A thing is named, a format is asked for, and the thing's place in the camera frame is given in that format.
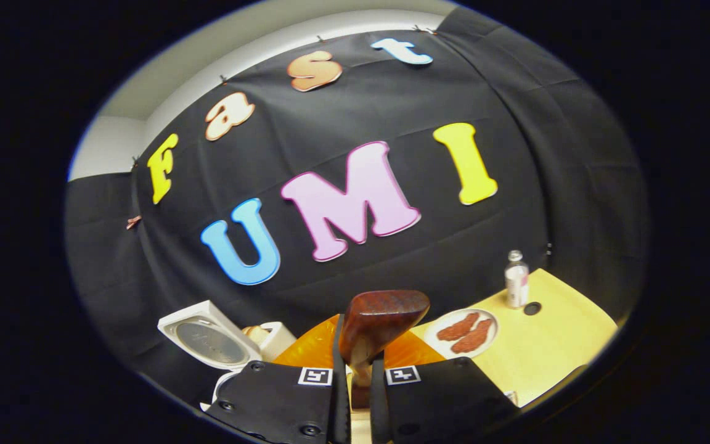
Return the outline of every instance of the white device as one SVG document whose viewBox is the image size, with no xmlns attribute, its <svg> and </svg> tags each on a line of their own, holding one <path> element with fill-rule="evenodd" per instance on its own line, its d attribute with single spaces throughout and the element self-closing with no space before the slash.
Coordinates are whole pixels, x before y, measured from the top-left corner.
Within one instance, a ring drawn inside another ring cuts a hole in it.
<svg viewBox="0 0 710 444">
<path fill-rule="evenodd" d="M 259 346 L 209 300 L 160 318 L 158 330 L 206 365 L 240 371 L 262 360 Z"/>
<path fill-rule="evenodd" d="M 264 323 L 260 325 L 260 327 L 268 331 L 267 337 L 259 341 L 258 344 L 259 351 L 267 362 L 273 362 L 279 357 L 279 354 L 287 350 L 290 345 L 293 345 L 293 343 L 298 340 L 298 338 L 294 337 L 292 332 L 279 321 Z"/>
<path fill-rule="evenodd" d="M 211 405 L 215 404 L 215 402 L 218 400 L 218 388 L 226 381 L 229 381 L 229 379 L 232 379 L 232 377 L 237 376 L 239 373 L 240 370 L 236 370 L 231 371 L 229 373 L 225 373 L 221 377 L 219 377 L 218 382 L 215 383 L 215 388 L 212 390 L 212 401 L 210 401 L 210 404 L 205 404 L 204 402 L 199 403 L 199 407 L 202 409 L 202 411 L 206 411 L 208 408 L 210 408 Z"/>
</svg>

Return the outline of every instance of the foam letter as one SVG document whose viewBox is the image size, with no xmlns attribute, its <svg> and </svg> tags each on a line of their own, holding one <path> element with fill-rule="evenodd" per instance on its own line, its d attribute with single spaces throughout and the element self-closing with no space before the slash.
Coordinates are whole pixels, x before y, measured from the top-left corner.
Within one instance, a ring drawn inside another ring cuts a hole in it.
<svg viewBox="0 0 710 444">
<path fill-rule="evenodd" d="M 237 255 L 229 236 L 226 235 L 226 222 L 213 222 L 202 231 L 202 243 L 212 250 L 223 272 L 232 281 L 242 285 L 256 285 L 273 278 L 281 265 L 281 255 L 275 246 L 273 238 L 259 216 L 262 202 L 259 199 L 248 199 L 232 211 L 233 222 L 243 225 L 248 238 L 259 252 L 259 262 L 246 265 Z"/>
<path fill-rule="evenodd" d="M 372 43 L 372 48 L 384 49 L 402 62 L 411 65 L 426 65 L 426 63 L 431 63 L 433 59 L 430 56 L 426 54 L 416 54 L 408 49 L 412 47 L 415 47 L 415 45 L 410 42 L 399 42 L 396 39 L 382 39 L 379 42 Z"/>
<path fill-rule="evenodd" d="M 431 134 L 436 141 L 448 147 L 454 159 L 459 181 L 462 182 L 459 202 L 465 205 L 473 205 L 498 191 L 498 183 L 487 174 L 484 160 L 481 159 L 476 141 L 473 140 L 474 134 L 476 129 L 469 123 L 440 126 Z"/>
<path fill-rule="evenodd" d="M 150 177 L 152 178 L 152 203 L 155 205 L 163 199 L 163 196 L 166 196 L 171 188 L 171 179 L 167 179 L 166 175 L 171 172 L 174 166 L 174 157 L 169 149 L 177 146 L 179 140 L 177 134 L 170 135 L 147 161 L 147 168 L 150 169 Z"/>
<path fill-rule="evenodd" d="M 420 212 L 407 204 L 396 182 L 388 150 L 387 143 L 374 141 L 349 153 L 346 194 L 312 172 L 298 175 L 281 189 L 282 197 L 298 206 L 314 239 L 314 260 L 330 261 L 347 251 L 347 242 L 333 236 L 328 223 L 356 244 L 366 242 L 366 208 L 374 216 L 375 236 L 393 235 L 420 220 Z"/>
<path fill-rule="evenodd" d="M 215 104 L 205 117 L 208 121 L 205 137 L 209 141 L 217 141 L 232 129 L 248 120 L 256 106 L 248 103 L 248 98 L 242 92 L 233 92 L 219 103 Z"/>
<path fill-rule="evenodd" d="M 327 51 L 314 51 L 294 59 L 287 67 L 287 73 L 294 77 L 292 87 L 305 93 L 338 79 L 341 76 L 341 65 L 325 62 L 332 58 Z"/>
</svg>

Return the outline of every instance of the lid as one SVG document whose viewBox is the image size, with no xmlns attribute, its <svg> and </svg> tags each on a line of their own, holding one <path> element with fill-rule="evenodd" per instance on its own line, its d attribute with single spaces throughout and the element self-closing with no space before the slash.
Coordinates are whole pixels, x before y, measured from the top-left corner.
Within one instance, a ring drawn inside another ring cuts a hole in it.
<svg viewBox="0 0 710 444">
<path fill-rule="evenodd" d="M 511 250 L 508 253 L 508 260 L 516 262 L 522 259 L 522 252 L 520 250 Z"/>
<path fill-rule="evenodd" d="M 214 368 L 235 371 L 262 359 L 259 346 L 210 301 L 161 318 L 158 330 L 186 353 Z"/>
</svg>

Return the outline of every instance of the wooden handle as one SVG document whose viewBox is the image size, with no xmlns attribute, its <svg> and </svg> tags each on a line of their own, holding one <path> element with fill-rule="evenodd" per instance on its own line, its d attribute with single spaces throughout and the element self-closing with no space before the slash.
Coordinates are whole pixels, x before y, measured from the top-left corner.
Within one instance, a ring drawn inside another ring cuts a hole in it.
<svg viewBox="0 0 710 444">
<path fill-rule="evenodd" d="M 429 298 L 416 290 L 366 292 L 349 303 L 338 351 L 353 369 L 352 408 L 369 407 L 372 360 L 391 341 L 419 323 L 428 310 Z"/>
</svg>

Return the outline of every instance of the screw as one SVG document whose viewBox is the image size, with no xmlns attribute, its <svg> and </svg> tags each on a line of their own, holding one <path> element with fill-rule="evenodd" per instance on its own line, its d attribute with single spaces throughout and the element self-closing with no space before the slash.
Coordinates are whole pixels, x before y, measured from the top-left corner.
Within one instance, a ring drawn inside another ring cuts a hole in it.
<svg viewBox="0 0 710 444">
<path fill-rule="evenodd" d="M 310 425 L 301 427 L 301 433 L 306 436 L 316 436 L 319 435 L 319 432 L 321 432 L 321 430 L 319 430 L 319 427 Z"/>
</svg>

